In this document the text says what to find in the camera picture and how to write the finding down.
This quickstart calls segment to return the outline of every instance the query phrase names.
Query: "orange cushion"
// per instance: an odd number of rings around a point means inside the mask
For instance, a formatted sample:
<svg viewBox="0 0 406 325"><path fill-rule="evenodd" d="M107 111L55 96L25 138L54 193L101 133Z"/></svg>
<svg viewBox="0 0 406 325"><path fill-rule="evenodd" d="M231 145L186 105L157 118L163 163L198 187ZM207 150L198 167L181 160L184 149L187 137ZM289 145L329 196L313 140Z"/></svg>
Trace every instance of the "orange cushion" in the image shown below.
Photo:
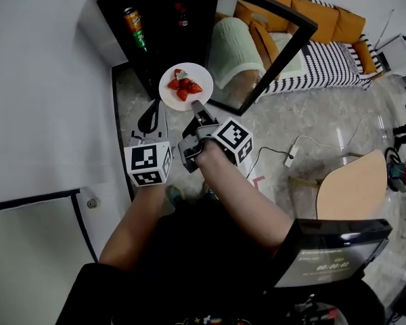
<svg viewBox="0 0 406 325"><path fill-rule="evenodd" d="M228 16L227 14L220 14L219 12L215 12L215 23L218 23L220 20L224 19L224 18L228 18L230 16Z"/></svg>
<svg viewBox="0 0 406 325"><path fill-rule="evenodd" d="M288 7L292 0L276 0ZM251 21L256 22L263 26L266 31L270 33L285 33L288 27L288 20L273 14L266 9L255 6L245 1L238 1L236 4L235 13L233 15L236 18L241 19L248 26Z"/></svg>
<svg viewBox="0 0 406 325"><path fill-rule="evenodd" d="M250 34L267 71L279 54L277 45L271 35L256 22L251 22Z"/></svg>
<svg viewBox="0 0 406 325"><path fill-rule="evenodd" d="M312 41L327 44L331 42L339 14L337 9L308 0L292 0L292 8L317 23L318 29L311 37ZM294 33L297 28L296 25L289 23L290 33Z"/></svg>
<svg viewBox="0 0 406 325"><path fill-rule="evenodd" d="M357 52L361 66L363 67L364 74L375 73L378 70L374 64L371 54L368 50L367 43L364 41L356 42L353 45L353 49Z"/></svg>
<svg viewBox="0 0 406 325"><path fill-rule="evenodd" d="M365 18L352 12L337 7L340 12L337 24L332 35L332 41L343 43L355 43L359 40L365 25Z"/></svg>

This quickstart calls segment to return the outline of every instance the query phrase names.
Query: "forearm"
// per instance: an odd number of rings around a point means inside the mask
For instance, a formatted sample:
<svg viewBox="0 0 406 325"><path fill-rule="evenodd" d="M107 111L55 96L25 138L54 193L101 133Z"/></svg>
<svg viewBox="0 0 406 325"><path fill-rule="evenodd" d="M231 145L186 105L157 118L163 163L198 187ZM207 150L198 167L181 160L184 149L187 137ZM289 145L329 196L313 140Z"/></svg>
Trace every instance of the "forearm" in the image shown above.
<svg viewBox="0 0 406 325"><path fill-rule="evenodd" d="M127 213L104 247L100 263L132 270L160 218L164 186L139 188Z"/></svg>
<svg viewBox="0 0 406 325"><path fill-rule="evenodd" d="M204 153L196 162L206 183L233 220L261 246L275 252L284 241L292 220L252 186L221 149L212 146L211 151Z"/></svg>

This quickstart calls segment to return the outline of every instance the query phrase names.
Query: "plate of strawberries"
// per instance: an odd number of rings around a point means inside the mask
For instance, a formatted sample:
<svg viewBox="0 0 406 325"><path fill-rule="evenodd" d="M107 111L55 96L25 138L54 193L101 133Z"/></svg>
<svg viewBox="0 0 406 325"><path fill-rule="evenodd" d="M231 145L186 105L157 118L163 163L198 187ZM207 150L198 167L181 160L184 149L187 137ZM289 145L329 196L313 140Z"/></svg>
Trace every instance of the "plate of strawberries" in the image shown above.
<svg viewBox="0 0 406 325"><path fill-rule="evenodd" d="M161 77L159 91L162 101L173 110L189 111L191 103L205 104L214 89L211 75L203 66L184 62L170 67Z"/></svg>

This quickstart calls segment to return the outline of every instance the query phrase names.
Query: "digital display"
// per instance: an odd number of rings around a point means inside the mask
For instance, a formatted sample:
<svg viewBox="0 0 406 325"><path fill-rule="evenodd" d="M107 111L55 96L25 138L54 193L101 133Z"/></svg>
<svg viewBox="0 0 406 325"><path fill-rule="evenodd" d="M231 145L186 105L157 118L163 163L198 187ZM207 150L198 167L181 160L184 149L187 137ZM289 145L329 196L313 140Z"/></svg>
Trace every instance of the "digital display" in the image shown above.
<svg viewBox="0 0 406 325"><path fill-rule="evenodd" d="M380 242L335 249L303 249L276 288L325 284L350 278L374 253Z"/></svg>

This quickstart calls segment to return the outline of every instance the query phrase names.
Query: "black and white striped fabric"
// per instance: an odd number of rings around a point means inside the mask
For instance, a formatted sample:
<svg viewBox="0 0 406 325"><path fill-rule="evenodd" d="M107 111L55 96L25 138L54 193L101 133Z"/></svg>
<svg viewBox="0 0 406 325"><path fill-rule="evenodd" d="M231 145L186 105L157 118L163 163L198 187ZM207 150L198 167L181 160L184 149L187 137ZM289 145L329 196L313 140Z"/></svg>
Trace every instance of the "black and white striped fabric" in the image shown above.
<svg viewBox="0 0 406 325"><path fill-rule="evenodd" d="M310 1L326 7L335 7L325 1ZM308 41L301 50L305 60L306 74L279 81L274 80L262 93L262 96L326 87L360 87L367 89L371 85L371 79L383 72L383 68L378 61L375 49L367 37L361 35L359 40L367 43L377 72L364 74L358 55L350 44L331 42L326 45Z"/></svg>

